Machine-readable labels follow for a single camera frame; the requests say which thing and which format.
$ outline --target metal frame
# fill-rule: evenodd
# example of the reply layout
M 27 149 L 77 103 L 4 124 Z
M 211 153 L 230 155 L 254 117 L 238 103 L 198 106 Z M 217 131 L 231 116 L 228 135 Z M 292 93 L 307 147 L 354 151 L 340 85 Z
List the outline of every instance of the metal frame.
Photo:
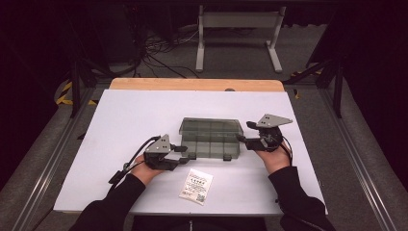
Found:
M 275 45 L 279 31 L 285 16 L 286 7 L 280 8 L 279 12 L 267 13 L 214 13 L 204 12 L 200 6 L 198 14 L 198 49 L 195 70 L 204 70 L 204 28 L 234 27 L 234 28 L 272 28 L 271 40 L 266 41 L 267 49 L 272 60 L 275 72 L 281 73 L 282 66 L 276 54 Z
M 36 212 L 38 205 L 40 204 L 42 197 L 45 195 L 45 192 L 48 189 L 49 184 L 60 164 L 61 159 L 63 158 L 65 149 L 67 147 L 69 138 L 81 117 L 84 109 L 86 108 L 87 102 L 90 100 L 92 96 L 93 89 L 86 89 L 84 93 L 83 100 L 81 102 L 82 107 L 79 108 L 75 117 L 73 117 L 65 126 L 63 134 L 61 135 L 60 139 L 58 140 L 58 144 L 55 147 L 51 157 L 45 166 L 44 170 L 42 171 L 41 175 L 39 176 L 36 185 L 33 191 L 30 194 L 30 197 L 27 199 L 26 204 L 24 205 L 23 210 L 21 211 L 20 215 L 18 216 L 17 221 L 14 224 L 13 230 L 26 230 L 27 226 L 29 225 L 31 219 Z
M 372 210 L 374 211 L 375 216 L 378 219 L 378 223 L 381 226 L 382 230 L 396 230 L 393 220 L 391 219 L 390 214 L 387 211 L 387 208 L 384 205 L 384 202 L 381 199 L 381 196 L 375 187 L 373 181 L 370 178 L 369 172 L 367 171 L 363 161 L 360 158 L 360 155 L 357 151 L 354 142 L 349 135 L 343 121 L 337 117 L 337 113 L 331 107 L 331 96 L 328 90 L 319 90 L 320 96 L 327 107 L 333 121 L 338 128 L 342 139 L 344 141 L 345 150 L 347 152 L 347 157 L 350 160 L 351 165 L 356 172 L 357 178 L 360 181 L 361 187 L 363 188 L 364 193 L 371 205 Z

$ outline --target small packet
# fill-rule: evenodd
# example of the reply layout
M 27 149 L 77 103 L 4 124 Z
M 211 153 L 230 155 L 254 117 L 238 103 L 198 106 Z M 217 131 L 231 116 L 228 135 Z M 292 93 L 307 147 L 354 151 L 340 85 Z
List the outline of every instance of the small packet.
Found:
M 212 181 L 212 175 L 199 170 L 190 169 L 183 190 L 180 192 L 179 196 L 200 205 L 204 205 Z

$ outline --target clear plastic lid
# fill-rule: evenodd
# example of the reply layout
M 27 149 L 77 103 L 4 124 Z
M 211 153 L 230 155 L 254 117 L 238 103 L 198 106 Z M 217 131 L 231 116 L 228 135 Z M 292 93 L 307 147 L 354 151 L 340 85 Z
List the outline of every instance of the clear plastic lid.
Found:
M 183 136 L 232 137 L 243 134 L 237 119 L 185 117 L 179 134 Z

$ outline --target wrist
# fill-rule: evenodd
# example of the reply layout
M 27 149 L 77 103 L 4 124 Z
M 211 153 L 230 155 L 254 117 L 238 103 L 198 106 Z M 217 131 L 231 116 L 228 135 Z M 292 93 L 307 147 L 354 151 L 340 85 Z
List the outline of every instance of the wrist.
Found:
M 152 175 L 149 175 L 146 172 L 142 171 L 136 171 L 136 172 L 131 172 L 134 176 L 136 176 L 141 182 L 144 184 L 144 186 L 147 186 L 150 181 L 152 181 L 153 177 Z

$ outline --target wooden table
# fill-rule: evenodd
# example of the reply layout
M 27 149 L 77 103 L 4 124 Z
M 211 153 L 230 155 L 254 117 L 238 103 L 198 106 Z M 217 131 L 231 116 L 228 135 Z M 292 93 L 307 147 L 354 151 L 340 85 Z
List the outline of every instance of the wooden table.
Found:
M 116 78 L 111 90 L 285 91 L 277 80 Z

